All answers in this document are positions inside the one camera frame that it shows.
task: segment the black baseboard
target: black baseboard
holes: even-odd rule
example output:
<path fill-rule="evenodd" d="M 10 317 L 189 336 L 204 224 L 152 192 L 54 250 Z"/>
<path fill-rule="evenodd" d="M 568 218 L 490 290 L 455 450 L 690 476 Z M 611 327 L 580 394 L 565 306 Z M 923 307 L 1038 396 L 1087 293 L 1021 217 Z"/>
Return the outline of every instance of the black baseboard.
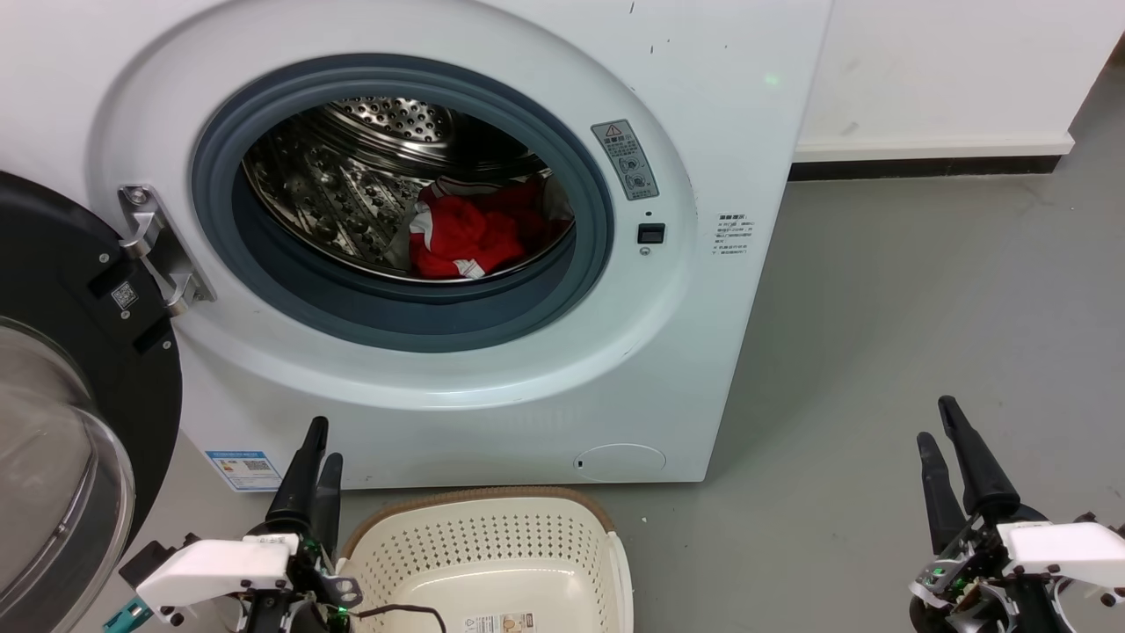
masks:
<path fill-rule="evenodd" d="M 1061 155 L 794 162 L 789 181 L 932 178 L 998 173 L 1051 173 Z"/>

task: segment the brown basket rim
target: brown basket rim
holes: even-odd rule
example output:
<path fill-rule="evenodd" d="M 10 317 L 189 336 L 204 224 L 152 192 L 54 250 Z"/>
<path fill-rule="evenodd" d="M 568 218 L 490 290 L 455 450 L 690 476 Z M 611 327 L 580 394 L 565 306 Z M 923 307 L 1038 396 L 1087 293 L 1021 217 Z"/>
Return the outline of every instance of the brown basket rim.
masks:
<path fill-rule="evenodd" d="M 422 508 L 432 508 L 434 506 L 460 504 L 464 501 L 518 499 L 521 497 L 546 497 L 550 499 L 566 499 L 568 501 L 574 501 L 590 510 L 597 518 L 597 522 L 602 524 L 602 528 L 605 530 L 606 533 L 613 532 L 613 522 L 610 521 L 610 515 L 605 514 L 605 510 L 597 505 L 597 501 L 594 501 L 591 497 L 569 488 L 560 488 L 556 486 L 472 488 L 468 490 L 457 490 L 453 492 L 442 492 L 440 495 L 420 497 L 417 499 L 411 499 L 408 501 L 403 501 L 400 504 L 395 504 L 380 509 L 370 517 L 363 519 L 359 526 L 356 527 L 356 531 L 348 537 L 348 542 L 344 543 L 340 555 L 345 559 L 351 559 L 352 553 L 356 552 L 356 546 L 359 545 L 359 542 L 363 539 L 363 536 L 366 536 L 367 533 L 376 526 L 376 524 L 395 515 L 400 515 L 411 510 L 421 510 Z"/>

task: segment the blue and white sticker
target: blue and white sticker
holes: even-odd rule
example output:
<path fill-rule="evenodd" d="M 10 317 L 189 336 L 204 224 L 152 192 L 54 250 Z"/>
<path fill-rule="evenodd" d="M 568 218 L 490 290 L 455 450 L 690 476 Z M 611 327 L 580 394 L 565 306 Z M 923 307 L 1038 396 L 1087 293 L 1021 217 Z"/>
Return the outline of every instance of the blue and white sticker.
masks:
<path fill-rule="evenodd" d="M 281 476 L 261 451 L 208 451 L 207 458 L 236 492 L 273 492 L 281 486 Z"/>

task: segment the laundry basket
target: laundry basket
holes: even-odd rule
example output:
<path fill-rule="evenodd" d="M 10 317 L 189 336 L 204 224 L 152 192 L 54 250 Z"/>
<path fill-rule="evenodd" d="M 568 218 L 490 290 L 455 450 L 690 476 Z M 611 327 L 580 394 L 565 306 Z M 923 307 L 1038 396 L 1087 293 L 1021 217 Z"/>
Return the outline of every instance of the laundry basket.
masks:
<path fill-rule="evenodd" d="M 605 513 L 562 488 L 489 488 L 385 508 L 357 528 L 340 573 L 361 612 L 435 608 L 449 633 L 632 633 L 632 584 Z M 353 621 L 362 633 L 436 633 L 432 615 Z"/>

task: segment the laundry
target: laundry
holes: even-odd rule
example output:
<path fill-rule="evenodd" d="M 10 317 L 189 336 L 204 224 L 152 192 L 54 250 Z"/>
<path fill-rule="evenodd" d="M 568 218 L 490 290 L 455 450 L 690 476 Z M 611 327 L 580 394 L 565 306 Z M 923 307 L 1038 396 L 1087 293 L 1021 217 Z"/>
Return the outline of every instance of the laundry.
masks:
<path fill-rule="evenodd" d="M 410 255 L 428 278 L 480 278 L 536 253 L 574 220 L 554 179 L 495 184 L 439 178 L 418 192 Z"/>

